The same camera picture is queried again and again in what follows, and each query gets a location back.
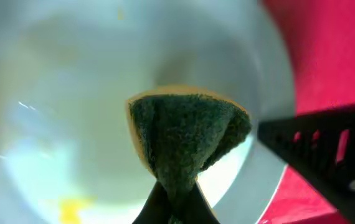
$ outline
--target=yellow spot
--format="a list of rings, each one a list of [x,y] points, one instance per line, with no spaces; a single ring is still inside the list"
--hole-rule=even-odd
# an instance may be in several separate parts
[[[121,7],[118,8],[118,20],[123,20],[123,12]]]
[[[91,200],[87,199],[65,199],[59,204],[60,217],[59,221],[62,224],[81,224],[79,211],[87,208],[92,204]]]

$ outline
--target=black plastic part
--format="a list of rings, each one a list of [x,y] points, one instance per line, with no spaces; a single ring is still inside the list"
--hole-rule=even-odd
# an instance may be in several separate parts
[[[183,208],[175,216],[179,217],[184,224],[219,224],[216,217],[212,214],[198,183],[191,190]],[[133,224],[168,224],[172,214],[168,196],[162,185],[156,182],[143,209]]]
[[[258,138],[355,223],[355,105],[261,122]]]

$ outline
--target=green scrubber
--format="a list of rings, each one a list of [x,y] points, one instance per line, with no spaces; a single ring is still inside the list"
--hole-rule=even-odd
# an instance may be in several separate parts
[[[163,88],[128,101],[136,150],[178,213],[198,173],[245,140],[251,126],[238,104],[195,88]],[[176,217],[170,223],[179,223]]]

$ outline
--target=pink fabric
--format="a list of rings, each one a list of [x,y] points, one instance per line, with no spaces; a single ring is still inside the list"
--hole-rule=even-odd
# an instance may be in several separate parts
[[[288,47],[295,75],[297,112],[355,103],[355,1],[264,2]],[[288,169],[260,223],[345,221],[295,171]]]

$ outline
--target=bowl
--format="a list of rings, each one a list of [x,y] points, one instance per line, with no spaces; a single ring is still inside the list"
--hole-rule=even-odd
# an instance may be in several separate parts
[[[131,223],[155,179],[124,103],[177,84],[250,113],[250,136],[199,183],[221,223],[256,223],[285,168],[257,124],[294,113],[288,57],[257,1],[0,0],[0,223]]]

